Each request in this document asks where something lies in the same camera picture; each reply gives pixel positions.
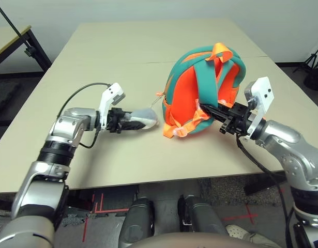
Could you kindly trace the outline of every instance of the teal trim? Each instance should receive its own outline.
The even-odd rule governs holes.
[[[199,102],[218,106],[214,62],[201,60],[194,64]]]
[[[167,108],[165,107],[163,101],[162,101],[162,111],[163,111],[163,119],[164,121],[166,122],[166,119],[165,119],[165,112],[166,112]]]
[[[229,50],[233,53],[234,57],[240,58],[240,56],[238,55],[238,53],[235,50],[233,50],[232,48],[229,48]]]
[[[176,67],[175,73],[173,74],[173,77],[172,77],[171,82],[170,82],[170,86],[167,89],[167,92],[165,95],[165,98],[166,98],[168,104],[171,104],[173,101],[174,90],[175,90],[175,86],[176,86],[176,83],[177,83],[177,80],[179,79],[179,77],[187,69],[189,69],[191,66],[193,66],[195,63],[202,61],[202,60],[205,61],[204,59],[208,58],[208,57],[210,57],[210,54],[202,55],[202,56],[199,56],[197,58],[188,60],[188,61],[180,64],[178,67]]]
[[[233,82],[233,87],[236,88],[239,86],[239,84],[242,82],[242,80],[244,79],[246,75],[246,66],[240,58],[233,57],[231,61],[233,61],[239,66],[239,72],[237,76],[235,77],[235,81]]]
[[[208,46],[202,46],[201,48],[196,48],[196,49],[193,49],[191,50],[190,52],[187,52],[186,54],[184,54],[176,63],[175,65],[173,66],[173,68],[171,69],[170,71],[170,74],[168,76],[168,78],[170,78],[170,76],[174,73],[175,71],[175,68],[177,66],[179,66],[179,64],[181,64],[181,62],[189,55],[193,54],[193,53],[203,53],[203,52],[210,52],[213,50],[213,46],[212,45],[208,45]]]
[[[226,61],[225,63],[223,63],[223,69],[222,69],[222,73],[221,73],[221,77],[219,79],[219,82],[217,83],[217,88],[221,88],[221,85],[223,84],[223,80],[225,79],[226,75],[228,74],[228,72],[231,70],[231,68],[233,67],[235,63],[231,60]]]
[[[204,130],[205,128],[208,128],[212,124],[213,121],[214,121],[214,119],[210,118],[208,120],[204,120],[204,121],[200,122],[196,126],[196,128],[192,132],[190,132],[189,134],[198,133],[198,132]]]

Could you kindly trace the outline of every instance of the shoe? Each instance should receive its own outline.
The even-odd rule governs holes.
[[[240,226],[228,225],[225,228],[229,233],[230,237],[246,240],[253,244],[258,244],[267,248],[282,248],[275,242],[272,242],[271,240],[267,239],[266,237],[260,234],[250,233],[245,229],[241,228]]]

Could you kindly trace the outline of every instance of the black stand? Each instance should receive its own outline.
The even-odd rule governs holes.
[[[285,172],[275,172],[273,175],[277,183],[283,183],[286,181]],[[266,174],[258,174],[258,181],[255,183],[248,184],[244,187],[244,192],[246,195],[252,195],[263,190],[266,190],[270,187],[275,186],[274,181]]]
[[[312,54],[309,56],[309,58],[307,58],[300,66],[298,66],[298,67],[293,71],[293,73],[296,72],[296,71],[299,70],[299,69],[304,69],[305,71],[309,71],[310,69],[312,70],[312,69],[314,68],[314,64],[315,64],[315,61],[316,61],[316,59],[317,59],[317,53],[318,53],[318,49],[317,49],[317,51],[316,51],[315,53],[312,53]],[[310,67],[310,66],[308,66],[308,63],[309,63],[310,61],[312,61],[312,60],[313,60],[312,66]]]
[[[50,66],[52,65],[51,61],[47,57],[43,48],[40,46],[34,34],[29,29],[25,34],[21,34],[17,28],[13,25],[13,23],[9,20],[7,15],[0,7],[0,13],[6,19],[11,28],[15,31],[15,33],[19,36],[18,40],[13,42],[7,49],[5,49],[2,53],[0,53],[0,63],[4,61],[12,52],[14,52],[20,45],[25,44],[26,49],[25,53],[34,58],[39,66],[46,72]]]

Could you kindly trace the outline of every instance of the floor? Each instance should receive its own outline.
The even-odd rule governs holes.
[[[318,105],[318,91],[304,87],[303,71],[292,74],[294,68],[282,70]],[[18,79],[21,88],[17,97],[0,113],[0,120],[13,119],[40,78]],[[0,127],[0,137],[6,128]],[[139,185],[138,197],[146,196],[154,201],[156,211],[155,235],[179,230],[177,200],[184,194],[202,196],[212,203],[222,222],[237,224],[250,232],[261,233],[285,247],[283,213],[276,189],[268,189],[253,196],[245,196],[242,187],[253,176],[222,177],[203,180],[181,180]],[[282,185],[287,207],[292,206],[289,187]],[[119,230],[124,217],[105,214],[91,217],[84,223],[83,217],[65,219],[55,236],[55,247],[117,247]]]

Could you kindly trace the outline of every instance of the orange strap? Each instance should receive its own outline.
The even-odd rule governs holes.
[[[233,53],[223,43],[216,43],[213,46],[211,56],[209,58],[206,58],[205,60],[210,61],[214,60],[217,57],[221,60],[222,63],[224,63],[233,57]]]
[[[164,123],[163,127],[163,135],[168,138],[172,138],[173,136],[185,137],[186,135],[188,135],[188,133],[195,130],[195,128],[201,121],[209,119],[209,116],[201,109],[196,110],[194,112],[193,119],[183,126],[181,126],[180,123],[176,121],[174,117],[172,117],[172,115],[170,115],[170,117],[172,120],[175,121],[175,125],[171,126],[167,123]]]

